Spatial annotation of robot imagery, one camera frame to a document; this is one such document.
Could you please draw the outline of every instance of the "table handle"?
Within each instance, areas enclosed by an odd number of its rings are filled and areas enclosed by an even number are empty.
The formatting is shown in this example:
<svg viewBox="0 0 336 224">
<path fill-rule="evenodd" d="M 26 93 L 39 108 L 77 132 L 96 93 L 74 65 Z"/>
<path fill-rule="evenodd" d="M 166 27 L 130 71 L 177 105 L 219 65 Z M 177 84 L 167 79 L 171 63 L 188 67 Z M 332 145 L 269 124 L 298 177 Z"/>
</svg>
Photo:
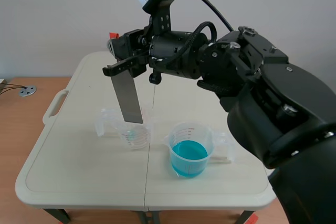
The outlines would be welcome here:
<svg viewBox="0 0 336 224">
<path fill-rule="evenodd" d="M 52 100 L 51 104 L 49 105 L 49 108 L 47 109 L 46 113 L 44 114 L 44 116 L 43 116 L 43 118 L 42 118 L 42 121 L 43 121 L 44 125 L 47 124 L 48 120 L 49 120 L 51 117 L 57 115 L 57 114 L 54 114 L 54 113 L 55 113 L 55 110 L 56 110 L 57 108 L 59 108 L 59 105 L 60 105 L 60 103 L 61 103 L 61 101 L 62 101 L 62 98 L 63 98 L 64 96 L 67 96 L 68 93 L 69 93 L 69 90 L 63 89 L 63 90 L 59 91 L 59 92 L 55 95 L 54 99 Z"/>
</svg>

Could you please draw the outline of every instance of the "red clip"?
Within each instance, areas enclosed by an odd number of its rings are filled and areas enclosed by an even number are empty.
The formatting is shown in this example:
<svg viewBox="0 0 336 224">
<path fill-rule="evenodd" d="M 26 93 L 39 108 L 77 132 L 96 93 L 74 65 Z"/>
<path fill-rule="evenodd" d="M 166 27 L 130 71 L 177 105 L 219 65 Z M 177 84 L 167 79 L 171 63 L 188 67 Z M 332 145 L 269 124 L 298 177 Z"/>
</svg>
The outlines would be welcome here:
<svg viewBox="0 0 336 224">
<path fill-rule="evenodd" d="M 119 34 L 110 33 L 110 39 L 119 39 Z"/>
<path fill-rule="evenodd" d="M 245 222 L 246 224 L 256 224 L 258 221 L 259 217 L 256 216 L 255 214 L 251 215 L 250 218 Z"/>
</svg>

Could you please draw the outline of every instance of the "white wall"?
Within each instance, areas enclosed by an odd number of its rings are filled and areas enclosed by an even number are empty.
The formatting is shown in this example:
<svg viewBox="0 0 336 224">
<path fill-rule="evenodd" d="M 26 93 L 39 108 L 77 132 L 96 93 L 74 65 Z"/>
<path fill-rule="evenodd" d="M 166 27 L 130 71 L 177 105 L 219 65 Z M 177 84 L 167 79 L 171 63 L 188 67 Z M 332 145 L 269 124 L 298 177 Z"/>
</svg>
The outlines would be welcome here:
<svg viewBox="0 0 336 224">
<path fill-rule="evenodd" d="M 336 90 L 336 0 L 211 0 L 234 28 L 248 25 Z M 201 22 L 227 30 L 199 0 L 176 0 L 174 30 Z M 69 76 L 80 59 L 106 50 L 108 32 L 143 28 L 137 0 L 0 0 L 0 77 Z"/>
</svg>

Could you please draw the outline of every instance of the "table leg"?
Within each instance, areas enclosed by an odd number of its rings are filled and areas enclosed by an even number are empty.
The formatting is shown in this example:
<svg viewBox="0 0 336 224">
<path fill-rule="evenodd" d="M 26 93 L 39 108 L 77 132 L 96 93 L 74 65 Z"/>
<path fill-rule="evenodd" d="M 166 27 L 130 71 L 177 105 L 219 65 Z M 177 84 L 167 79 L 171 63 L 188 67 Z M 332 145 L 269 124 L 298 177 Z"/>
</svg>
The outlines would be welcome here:
<svg viewBox="0 0 336 224">
<path fill-rule="evenodd" d="M 254 213 L 254 211 L 244 211 L 238 218 L 235 224 L 244 224 L 248 218 Z"/>
<path fill-rule="evenodd" d="M 70 222 L 70 217 L 64 209 L 44 209 L 44 211 L 54 216 L 63 224 L 68 224 Z"/>
<path fill-rule="evenodd" d="M 160 211 L 151 211 L 154 224 L 160 224 Z"/>
<path fill-rule="evenodd" d="M 143 211 L 134 211 L 138 214 L 141 224 L 148 224 L 148 217 Z"/>
</svg>

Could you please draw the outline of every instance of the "measuring cup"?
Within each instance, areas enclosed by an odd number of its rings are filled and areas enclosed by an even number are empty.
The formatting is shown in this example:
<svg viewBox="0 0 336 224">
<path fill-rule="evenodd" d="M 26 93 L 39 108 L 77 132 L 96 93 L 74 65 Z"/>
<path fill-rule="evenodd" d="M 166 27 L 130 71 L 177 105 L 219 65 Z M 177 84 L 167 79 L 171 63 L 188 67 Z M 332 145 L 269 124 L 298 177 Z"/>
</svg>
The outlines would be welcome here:
<svg viewBox="0 0 336 224">
<path fill-rule="evenodd" d="M 164 143 L 169 147 L 174 170 L 184 177 L 195 177 L 205 169 L 218 145 L 226 145 L 226 157 L 234 161 L 234 144 L 230 138 L 229 134 L 214 132 L 199 123 L 185 122 L 175 126 Z"/>
<path fill-rule="evenodd" d="M 146 113 L 141 111 L 143 119 L 146 118 Z M 117 133 L 127 146 L 132 149 L 140 149 L 148 146 L 151 135 L 152 126 L 150 123 L 137 124 L 129 123 L 123 120 L 121 112 L 115 109 L 102 109 L 100 115 L 96 119 L 95 127 L 98 136 L 105 134 L 106 125 L 111 126 L 117 130 Z"/>
</svg>

